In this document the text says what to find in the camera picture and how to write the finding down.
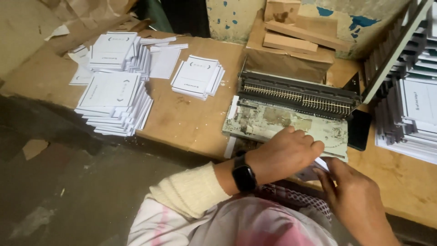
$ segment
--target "person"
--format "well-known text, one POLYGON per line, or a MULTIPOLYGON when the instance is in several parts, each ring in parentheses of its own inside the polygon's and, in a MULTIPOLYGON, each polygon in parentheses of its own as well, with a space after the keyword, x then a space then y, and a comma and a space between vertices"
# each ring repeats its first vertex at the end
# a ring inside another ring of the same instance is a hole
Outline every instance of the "person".
MULTIPOLYGON (((266 185, 308 167, 323 150, 321 141, 286 127, 247 152, 244 162, 256 183, 266 185)), ((399 246, 377 184, 337 158, 324 160, 330 174, 313 171, 337 219, 363 246, 399 246)), ((237 195, 244 185, 235 177, 236 162, 208 163, 151 186, 134 219, 128 246, 337 245, 327 227, 316 222, 326 213, 305 215, 273 201, 237 195)))

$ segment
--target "cream sweater sleeve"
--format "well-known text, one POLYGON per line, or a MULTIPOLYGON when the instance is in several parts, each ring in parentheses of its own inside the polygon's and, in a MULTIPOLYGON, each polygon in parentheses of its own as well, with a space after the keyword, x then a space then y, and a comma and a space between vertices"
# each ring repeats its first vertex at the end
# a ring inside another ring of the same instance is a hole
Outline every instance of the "cream sweater sleeve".
POLYGON ((150 187, 146 198, 153 198, 188 218, 201 218, 205 211, 229 199, 220 186, 210 162, 204 166, 173 174, 150 187))

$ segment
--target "cardboard box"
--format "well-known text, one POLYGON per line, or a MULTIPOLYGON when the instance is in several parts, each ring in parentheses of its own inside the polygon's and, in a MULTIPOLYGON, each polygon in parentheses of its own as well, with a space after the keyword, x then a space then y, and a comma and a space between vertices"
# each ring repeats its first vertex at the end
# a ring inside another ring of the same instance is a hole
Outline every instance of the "cardboard box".
MULTIPOLYGON (((300 21, 312 21, 313 18, 298 18, 300 21)), ((318 18, 314 18, 314 23, 299 25, 301 27, 317 26, 318 18)), ((336 22, 330 22, 327 33, 337 34, 336 22)), ((252 71, 268 73, 283 77, 290 77, 322 83, 327 70, 334 63, 335 51, 318 47, 314 55, 295 53, 281 49, 263 47, 264 36, 266 35, 266 24, 263 21, 263 11, 257 13, 257 17, 252 26, 245 52, 247 55, 246 68, 252 71)))
POLYGON ((299 0, 267 0, 264 21, 277 21, 284 24, 295 23, 301 1, 299 0))

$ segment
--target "smartwatch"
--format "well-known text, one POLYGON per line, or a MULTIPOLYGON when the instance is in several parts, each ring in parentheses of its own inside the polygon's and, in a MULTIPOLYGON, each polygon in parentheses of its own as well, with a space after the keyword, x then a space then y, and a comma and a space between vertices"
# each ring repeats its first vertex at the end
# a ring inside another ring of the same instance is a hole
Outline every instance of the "smartwatch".
POLYGON ((234 158, 232 177, 239 191, 252 191, 257 187, 257 180, 252 168, 246 164, 245 155, 234 158))

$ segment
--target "wooden plank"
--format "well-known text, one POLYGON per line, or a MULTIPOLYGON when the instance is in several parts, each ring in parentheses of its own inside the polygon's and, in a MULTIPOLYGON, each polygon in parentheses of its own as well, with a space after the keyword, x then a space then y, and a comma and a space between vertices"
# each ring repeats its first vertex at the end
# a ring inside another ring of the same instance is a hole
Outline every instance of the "wooden plank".
POLYGON ((302 39, 294 39, 272 33, 266 33, 263 46, 292 52, 316 54, 318 45, 302 39))
POLYGON ((310 32, 302 28, 282 24, 276 21, 269 21, 267 23, 267 29, 280 32, 288 36, 293 36, 298 39, 303 39, 316 44, 320 44, 329 48, 340 51, 349 51, 351 47, 350 42, 346 42, 337 38, 329 37, 315 32, 310 32))

